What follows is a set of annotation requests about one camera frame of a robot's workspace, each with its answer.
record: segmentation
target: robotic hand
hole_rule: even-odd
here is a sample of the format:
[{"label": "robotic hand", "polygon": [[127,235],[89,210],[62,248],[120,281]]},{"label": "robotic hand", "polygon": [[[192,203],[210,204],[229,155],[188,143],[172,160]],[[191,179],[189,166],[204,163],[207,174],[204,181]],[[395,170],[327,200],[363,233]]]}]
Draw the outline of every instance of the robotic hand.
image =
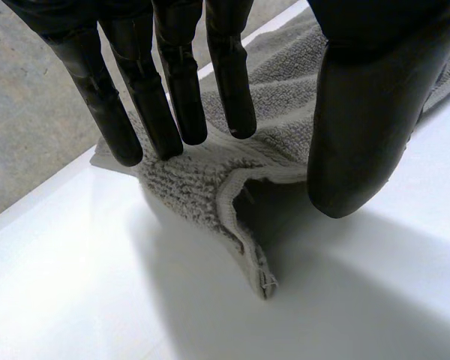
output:
[{"label": "robotic hand", "polygon": [[[111,152],[122,165],[142,160],[142,148],[101,55],[97,22],[112,47],[118,69],[157,156],[183,152],[182,140],[207,137],[197,63],[192,53],[203,0],[4,0],[63,62]],[[234,137],[257,129],[248,89],[243,32],[253,0],[207,0],[208,47],[223,108]],[[178,123],[173,120],[152,60],[157,45]]]},{"label": "robotic hand", "polygon": [[[125,166],[143,153],[100,52],[112,45],[158,156],[207,136],[191,41],[202,0],[3,0],[68,69],[112,153]],[[230,132],[257,123],[240,34],[253,0],[206,0],[208,47]],[[309,0],[328,38],[319,73],[307,186],[312,203],[341,218],[388,181],[450,56],[450,0]],[[178,122],[150,55],[152,21]]]}]

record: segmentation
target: gray towel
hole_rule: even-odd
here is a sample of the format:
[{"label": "gray towel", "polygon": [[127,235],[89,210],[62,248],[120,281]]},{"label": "gray towel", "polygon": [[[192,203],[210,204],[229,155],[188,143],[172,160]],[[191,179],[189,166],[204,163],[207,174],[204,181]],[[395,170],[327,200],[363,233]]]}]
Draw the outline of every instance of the gray towel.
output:
[{"label": "gray towel", "polygon": [[[133,119],[145,157],[132,169],[121,168],[101,139],[91,163],[132,172],[161,202],[188,221],[214,233],[241,266],[255,293],[267,299],[277,282],[263,249],[239,222],[233,200],[249,179],[277,184],[305,181],[317,88],[326,39],[310,9],[285,26],[263,34],[248,47],[250,90],[258,131],[236,140],[227,130],[213,75],[201,82],[209,136],[199,146],[167,162],[152,151],[137,114]],[[427,112],[450,94],[450,60],[425,105]]]}]

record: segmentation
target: gray floor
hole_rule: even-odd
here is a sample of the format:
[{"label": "gray floor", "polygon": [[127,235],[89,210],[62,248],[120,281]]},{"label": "gray floor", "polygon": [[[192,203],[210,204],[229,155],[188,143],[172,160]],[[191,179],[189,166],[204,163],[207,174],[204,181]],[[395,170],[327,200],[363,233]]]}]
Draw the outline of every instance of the gray floor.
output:
[{"label": "gray floor", "polygon": [[[256,0],[244,35],[294,2]],[[199,66],[206,65],[203,21],[193,47]],[[125,107],[131,109],[105,41],[103,54]],[[93,146],[97,138],[98,129],[60,61],[0,2],[0,213]]]}]

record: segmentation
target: white table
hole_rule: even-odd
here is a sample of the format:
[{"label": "white table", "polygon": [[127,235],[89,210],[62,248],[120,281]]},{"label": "white table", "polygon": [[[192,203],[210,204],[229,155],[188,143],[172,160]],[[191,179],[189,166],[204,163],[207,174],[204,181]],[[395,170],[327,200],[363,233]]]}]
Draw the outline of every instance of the white table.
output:
[{"label": "white table", "polygon": [[357,214],[277,210],[269,301],[92,152],[0,215],[0,359],[450,360],[450,101]]}]

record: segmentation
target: black robotic finger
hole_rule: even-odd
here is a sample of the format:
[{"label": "black robotic finger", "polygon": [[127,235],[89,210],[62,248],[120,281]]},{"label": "black robotic finger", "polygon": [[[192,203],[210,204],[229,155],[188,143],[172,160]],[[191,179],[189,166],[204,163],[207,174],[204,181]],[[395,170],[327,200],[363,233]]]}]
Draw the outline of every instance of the black robotic finger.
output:
[{"label": "black robotic finger", "polygon": [[257,119],[250,95],[247,52],[240,35],[253,0],[207,0],[207,41],[230,133],[238,139],[255,134]]},{"label": "black robotic finger", "polygon": [[207,127],[192,52],[202,0],[154,0],[157,45],[181,138],[203,143]]},{"label": "black robotic finger", "polygon": [[325,51],[307,186],[332,218],[363,206],[398,165],[450,55],[450,7],[392,40],[382,48],[331,40]]},{"label": "black robotic finger", "polygon": [[183,152],[179,132],[152,60],[153,9],[133,19],[101,20],[118,69],[158,157]]},{"label": "black robotic finger", "polygon": [[105,66],[96,22],[42,38],[67,68],[117,161],[138,164],[142,146]]}]

